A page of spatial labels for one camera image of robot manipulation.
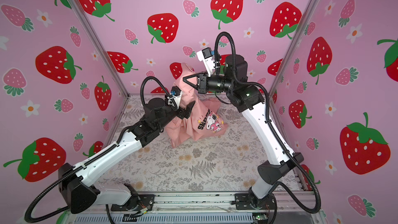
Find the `pink Snoopy hooded jacket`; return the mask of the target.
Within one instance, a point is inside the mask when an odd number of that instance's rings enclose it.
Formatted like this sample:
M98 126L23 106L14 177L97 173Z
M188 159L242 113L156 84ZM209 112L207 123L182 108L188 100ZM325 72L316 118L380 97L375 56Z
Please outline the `pink Snoopy hooded jacket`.
M194 74L193 68L185 63L175 62L170 65L170 71L175 78L173 85L182 92L179 106L185 109L189 103L195 102L189 118L175 117L165 127L172 147L176 148L188 139L198 141L224 135L228 125L218 114L221 103L215 98L201 101L195 89L183 81L185 76Z

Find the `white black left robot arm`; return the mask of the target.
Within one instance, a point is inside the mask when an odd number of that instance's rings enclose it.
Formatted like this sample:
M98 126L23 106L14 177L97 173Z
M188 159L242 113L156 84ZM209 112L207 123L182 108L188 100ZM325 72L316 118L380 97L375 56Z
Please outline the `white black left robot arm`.
M162 98L151 99L144 106L145 115L134 125L125 127L118 139L74 166L66 163L59 176L71 173L59 185L59 191L71 213L79 214L93 205L114 205L121 210L138 209L140 195L129 184L105 189L97 180L118 162L156 139L174 118L189 118L195 101L173 110Z

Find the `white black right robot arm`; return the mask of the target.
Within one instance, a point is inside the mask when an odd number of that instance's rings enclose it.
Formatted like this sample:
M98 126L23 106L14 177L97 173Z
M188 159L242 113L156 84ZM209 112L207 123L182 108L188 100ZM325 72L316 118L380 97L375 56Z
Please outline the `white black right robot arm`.
M253 208L262 208L272 198L274 190L281 186L292 199L298 198L280 179L294 168L299 168L304 158L295 153L269 116L269 97L259 83L249 82L247 62L240 55L229 55L221 63L221 55L205 49L197 53L206 71L185 76L183 81L198 93L222 93L250 123L263 145L267 160L258 166L260 178L248 191L247 203Z

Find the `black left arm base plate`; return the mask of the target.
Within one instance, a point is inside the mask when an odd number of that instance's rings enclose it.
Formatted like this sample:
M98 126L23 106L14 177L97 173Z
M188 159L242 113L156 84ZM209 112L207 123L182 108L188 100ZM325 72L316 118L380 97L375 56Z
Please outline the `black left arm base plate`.
M143 212L151 211L155 200L155 195L152 194L138 194L131 196L127 203L124 205L113 204L111 211L122 212L122 211L133 211Z

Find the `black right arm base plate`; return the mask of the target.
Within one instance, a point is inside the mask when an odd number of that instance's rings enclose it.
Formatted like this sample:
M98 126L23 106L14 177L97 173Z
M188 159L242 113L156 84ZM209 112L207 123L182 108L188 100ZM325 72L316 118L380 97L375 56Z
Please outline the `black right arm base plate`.
M258 199L252 193L241 193L235 194L234 198L234 205L238 210L274 210L276 208L276 200L273 194Z

